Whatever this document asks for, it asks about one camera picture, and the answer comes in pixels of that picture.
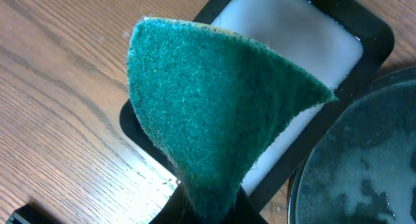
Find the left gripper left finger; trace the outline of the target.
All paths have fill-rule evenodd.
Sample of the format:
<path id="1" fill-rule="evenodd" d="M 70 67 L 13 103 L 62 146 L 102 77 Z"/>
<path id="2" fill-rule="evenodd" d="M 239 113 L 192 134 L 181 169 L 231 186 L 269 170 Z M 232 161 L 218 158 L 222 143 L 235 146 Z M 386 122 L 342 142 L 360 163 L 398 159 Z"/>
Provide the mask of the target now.
<path id="1" fill-rule="evenodd" d="M 149 222 L 149 224 L 186 224 L 188 200 L 182 184 L 174 190 L 162 210 Z"/>

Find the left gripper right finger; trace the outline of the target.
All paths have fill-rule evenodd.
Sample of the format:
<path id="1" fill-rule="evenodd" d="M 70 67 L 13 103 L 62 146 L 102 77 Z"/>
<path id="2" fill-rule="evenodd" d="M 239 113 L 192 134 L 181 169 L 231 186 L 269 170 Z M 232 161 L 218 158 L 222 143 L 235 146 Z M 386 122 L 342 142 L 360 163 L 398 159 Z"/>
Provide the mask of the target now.
<path id="1" fill-rule="evenodd" d="M 233 209 L 234 224 L 268 224 L 250 202 L 243 187 L 239 188 Z"/>

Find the green yellow sponge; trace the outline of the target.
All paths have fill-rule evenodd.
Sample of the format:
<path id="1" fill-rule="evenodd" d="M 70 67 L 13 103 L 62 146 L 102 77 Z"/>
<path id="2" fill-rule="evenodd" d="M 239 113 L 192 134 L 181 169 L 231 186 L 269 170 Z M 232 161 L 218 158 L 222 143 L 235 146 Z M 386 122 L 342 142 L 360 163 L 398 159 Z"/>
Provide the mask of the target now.
<path id="1" fill-rule="evenodd" d="M 225 220 L 244 176 L 293 118 L 336 100 L 269 46 L 177 19 L 136 24 L 127 78 L 141 127 L 204 223 Z"/>

